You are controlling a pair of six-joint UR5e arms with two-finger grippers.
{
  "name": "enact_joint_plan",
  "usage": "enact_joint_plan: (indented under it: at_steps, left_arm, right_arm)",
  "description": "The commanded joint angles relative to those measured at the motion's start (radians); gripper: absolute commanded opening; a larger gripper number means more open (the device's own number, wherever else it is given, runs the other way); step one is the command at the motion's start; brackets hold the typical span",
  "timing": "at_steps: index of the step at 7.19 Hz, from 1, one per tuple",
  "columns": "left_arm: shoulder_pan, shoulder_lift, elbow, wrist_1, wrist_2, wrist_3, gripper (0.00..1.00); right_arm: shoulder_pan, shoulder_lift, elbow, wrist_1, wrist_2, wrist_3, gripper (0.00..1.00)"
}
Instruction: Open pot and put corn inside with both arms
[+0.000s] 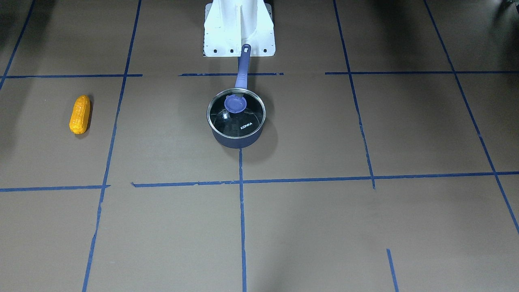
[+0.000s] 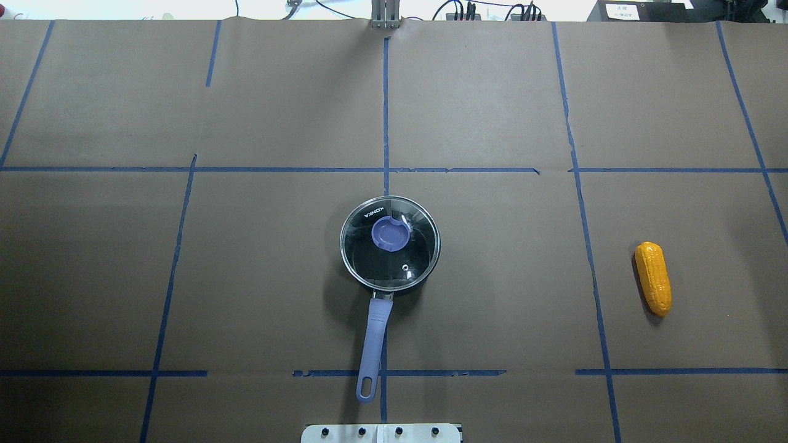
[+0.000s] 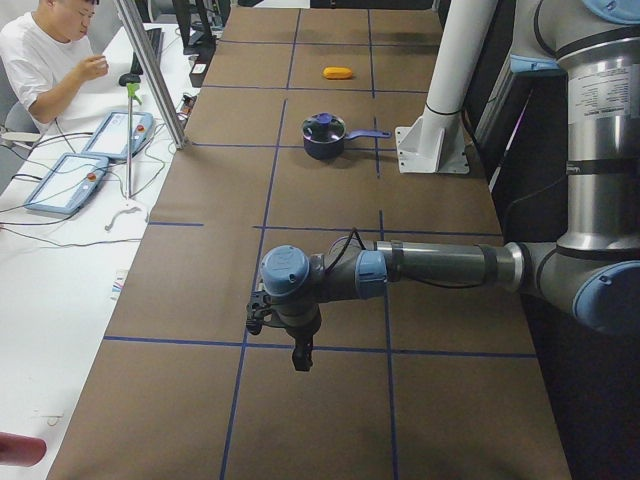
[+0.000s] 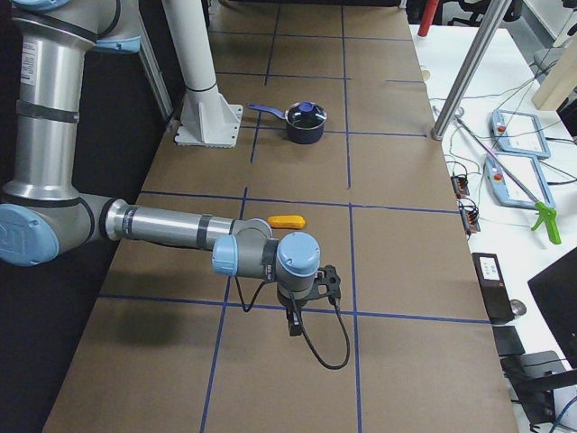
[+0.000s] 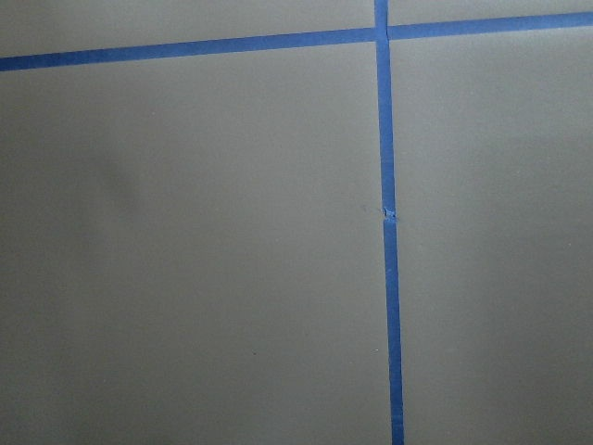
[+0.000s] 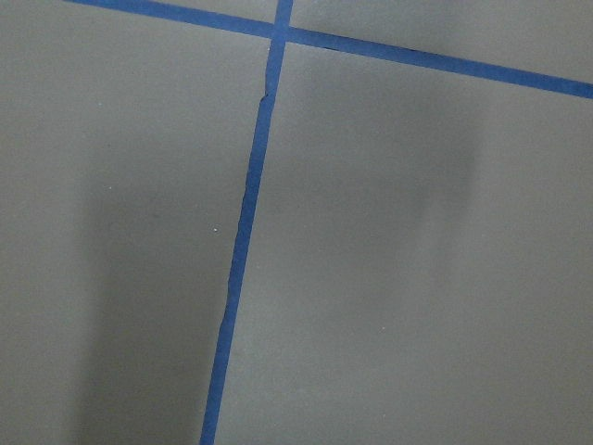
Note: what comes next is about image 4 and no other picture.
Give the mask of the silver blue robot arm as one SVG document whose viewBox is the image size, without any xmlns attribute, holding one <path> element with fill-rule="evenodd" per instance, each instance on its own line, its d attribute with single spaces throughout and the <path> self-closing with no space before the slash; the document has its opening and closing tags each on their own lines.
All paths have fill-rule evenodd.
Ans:
<svg viewBox="0 0 577 433">
<path fill-rule="evenodd" d="M 91 50 L 133 53 L 142 26 L 135 1 L 15 1 L 23 34 L 14 178 L 3 188 L 1 257 L 46 263 L 96 239 L 133 239 L 212 254 L 215 272 L 277 287 L 289 332 L 319 298 L 320 248 L 309 234 L 275 239 L 258 218 L 229 219 L 131 205 L 72 184 L 84 60 Z"/>
</svg>

